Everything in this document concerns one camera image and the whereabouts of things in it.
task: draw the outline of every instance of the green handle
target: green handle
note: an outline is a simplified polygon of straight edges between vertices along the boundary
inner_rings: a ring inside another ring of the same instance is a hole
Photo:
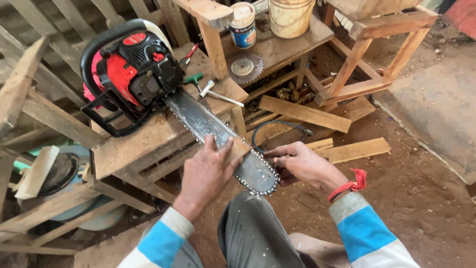
[[[202,78],[203,78],[203,74],[201,72],[199,72],[195,75],[192,75],[192,76],[189,76],[189,77],[185,78],[184,81],[185,81],[185,84],[192,83],[192,82],[194,84],[198,84],[198,81]]]

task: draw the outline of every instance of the chainsaw chain teeth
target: chainsaw chain teeth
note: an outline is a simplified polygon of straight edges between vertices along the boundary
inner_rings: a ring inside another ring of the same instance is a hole
[[[200,107],[206,111],[208,111],[217,121],[219,121],[222,125],[224,125],[231,133],[233,133],[235,136],[238,136],[240,137],[233,129],[231,129],[228,124],[224,123],[221,119],[219,119],[210,109],[206,108],[205,106],[203,106],[201,103],[199,103],[192,95],[190,94],[187,94],[187,96],[189,96],[194,102],[196,102],[198,105],[200,105]],[[200,144],[204,144],[205,143],[205,140],[201,139],[197,133],[195,133],[195,131],[186,123],[185,120],[183,120],[182,116],[175,110],[175,108],[172,108],[170,106],[168,106],[169,109],[175,114],[175,116],[178,118],[178,121],[180,123],[182,123],[185,128],[190,131],[190,133],[195,137],[196,141],[199,142]],[[246,189],[248,189],[250,191],[250,193],[254,196],[265,196],[265,195],[268,195],[268,196],[271,196],[272,193],[276,192],[276,187],[278,186],[279,182],[281,181],[280,177],[279,177],[279,174],[274,170],[274,168],[269,164],[268,161],[266,161],[263,157],[263,154],[254,150],[253,147],[251,147],[245,140],[245,138],[243,137],[240,137],[241,138],[241,142],[248,145],[251,149],[250,149],[250,152],[256,156],[258,156],[261,160],[261,162],[263,163],[264,166],[266,166],[269,170],[271,170],[273,172],[273,175],[274,175],[274,178],[275,178],[275,181],[274,181],[274,185],[271,189],[269,189],[268,191],[265,191],[265,192],[259,192],[259,191],[256,191],[255,189],[253,189],[249,184],[246,183],[246,181],[242,178],[240,178],[238,175],[234,174],[233,176],[238,180],[238,182],[243,185],[244,187],[246,187]]]

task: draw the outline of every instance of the black handle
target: black handle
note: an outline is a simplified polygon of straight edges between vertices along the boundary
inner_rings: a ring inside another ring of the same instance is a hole
[[[96,52],[98,52],[98,50],[108,43],[139,30],[146,30],[144,20],[129,20],[122,25],[115,26],[100,33],[86,46],[81,56],[79,67],[81,69],[81,75],[83,77],[84,84],[89,88],[94,97],[97,98],[102,93],[101,89],[98,87],[98,85],[96,85],[91,71],[92,60]],[[117,106],[110,102],[104,102],[103,106],[104,108],[113,112],[117,110]]]

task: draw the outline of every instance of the long sleeve shirt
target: long sleeve shirt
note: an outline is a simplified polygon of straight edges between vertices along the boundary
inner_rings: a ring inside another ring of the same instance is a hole
[[[330,207],[329,213],[353,268],[419,267],[361,194],[343,196]],[[193,231],[187,219],[169,208],[118,268],[169,268],[175,253]]]

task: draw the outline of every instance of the blue cable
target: blue cable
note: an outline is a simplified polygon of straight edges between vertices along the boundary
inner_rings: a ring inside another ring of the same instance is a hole
[[[258,132],[258,130],[259,130],[262,126],[264,126],[264,125],[266,125],[266,124],[271,124],[271,123],[288,124],[288,125],[291,125],[291,126],[293,126],[293,127],[299,128],[300,130],[304,131],[304,133],[306,133],[306,134],[304,135],[304,137],[301,139],[301,141],[304,141],[304,139],[305,139],[308,135],[310,135],[310,136],[314,135],[314,132],[310,131],[309,129],[304,128],[304,127],[302,127],[302,126],[300,126],[300,125],[296,125],[296,124],[293,124],[293,123],[289,123],[289,122],[284,122],[284,121],[269,121],[269,122],[263,123],[263,124],[259,125],[259,127],[256,128],[255,132],[253,133],[253,138],[252,138],[253,146],[256,148],[256,150],[258,150],[258,151],[259,151],[260,153],[262,153],[262,154],[264,154],[265,152],[262,151],[261,149],[259,149],[258,146],[256,145],[256,142],[255,142],[256,133]]]

